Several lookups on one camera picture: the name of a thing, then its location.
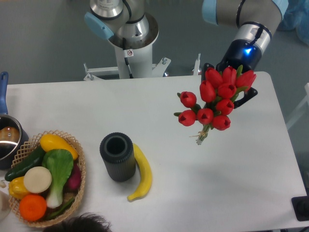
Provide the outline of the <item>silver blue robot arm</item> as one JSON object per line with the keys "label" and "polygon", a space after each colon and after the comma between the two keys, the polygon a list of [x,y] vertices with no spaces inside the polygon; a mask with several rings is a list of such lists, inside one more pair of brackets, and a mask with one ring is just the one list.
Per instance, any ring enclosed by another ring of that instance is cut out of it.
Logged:
{"label": "silver blue robot arm", "polygon": [[[142,0],[92,0],[84,16],[88,28],[113,45],[121,79],[162,77],[168,58],[153,63],[152,46],[159,34],[158,23],[145,12]],[[215,66],[255,69],[288,7],[286,0],[206,0],[202,16],[206,22],[234,25],[238,32]]]}

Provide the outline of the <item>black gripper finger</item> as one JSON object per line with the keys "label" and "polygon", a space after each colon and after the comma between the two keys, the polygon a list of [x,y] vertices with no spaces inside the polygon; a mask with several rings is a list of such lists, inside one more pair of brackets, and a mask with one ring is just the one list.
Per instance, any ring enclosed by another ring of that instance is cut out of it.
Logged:
{"label": "black gripper finger", "polygon": [[202,72],[201,72],[201,82],[206,80],[206,71],[208,69],[214,69],[214,66],[210,63],[204,63],[202,67]]}
{"label": "black gripper finger", "polygon": [[251,100],[257,94],[258,91],[255,88],[251,87],[248,91],[244,92],[243,98],[234,102],[234,108],[241,107],[243,104]]}

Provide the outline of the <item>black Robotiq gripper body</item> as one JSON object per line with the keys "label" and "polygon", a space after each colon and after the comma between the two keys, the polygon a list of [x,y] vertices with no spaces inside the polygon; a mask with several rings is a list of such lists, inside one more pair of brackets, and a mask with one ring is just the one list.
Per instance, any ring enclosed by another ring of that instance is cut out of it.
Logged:
{"label": "black Robotiq gripper body", "polygon": [[234,40],[222,60],[216,65],[216,70],[222,72],[231,66],[235,70],[242,65],[242,73],[254,70],[262,57],[260,48],[245,40]]}

